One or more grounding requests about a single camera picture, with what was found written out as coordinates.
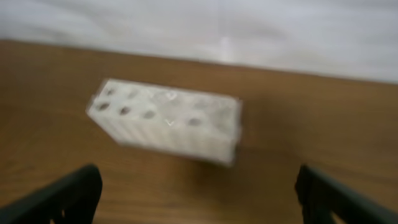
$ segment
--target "brown wooden surface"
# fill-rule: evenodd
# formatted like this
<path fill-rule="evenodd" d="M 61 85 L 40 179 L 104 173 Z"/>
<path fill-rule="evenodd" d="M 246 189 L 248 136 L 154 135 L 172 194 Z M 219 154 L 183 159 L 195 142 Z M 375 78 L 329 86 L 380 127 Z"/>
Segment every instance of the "brown wooden surface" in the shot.
<path fill-rule="evenodd" d="M 230 169 L 119 147 L 85 114 L 104 78 L 240 97 Z M 303 162 L 398 212 L 398 86 L 0 42 L 0 205 L 87 163 L 95 223 L 301 223 Z"/>

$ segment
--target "black object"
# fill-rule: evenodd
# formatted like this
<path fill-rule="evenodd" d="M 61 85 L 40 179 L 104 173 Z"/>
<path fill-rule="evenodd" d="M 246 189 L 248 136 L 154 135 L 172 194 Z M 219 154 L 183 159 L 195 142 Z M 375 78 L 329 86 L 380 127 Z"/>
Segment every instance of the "black object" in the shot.
<path fill-rule="evenodd" d="M 302 205 L 304 224 L 335 223 L 331 212 L 348 224 L 398 223 L 396 213 L 308 166 L 300 168 L 295 189 Z"/>
<path fill-rule="evenodd" d="M 84 166 L 53 184 L 0 209 L 0 224 L 91 224 L 100 200 L 98 168 Z"/>

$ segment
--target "white wall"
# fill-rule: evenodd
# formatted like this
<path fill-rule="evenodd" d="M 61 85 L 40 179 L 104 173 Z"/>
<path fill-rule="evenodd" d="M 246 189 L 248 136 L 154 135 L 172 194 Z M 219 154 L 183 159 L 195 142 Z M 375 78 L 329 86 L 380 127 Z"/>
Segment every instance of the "white wall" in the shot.
<path fill-rule="evenodd" d="M 0 37 L 398 82 L 396 0 L 3 0 Z"/>

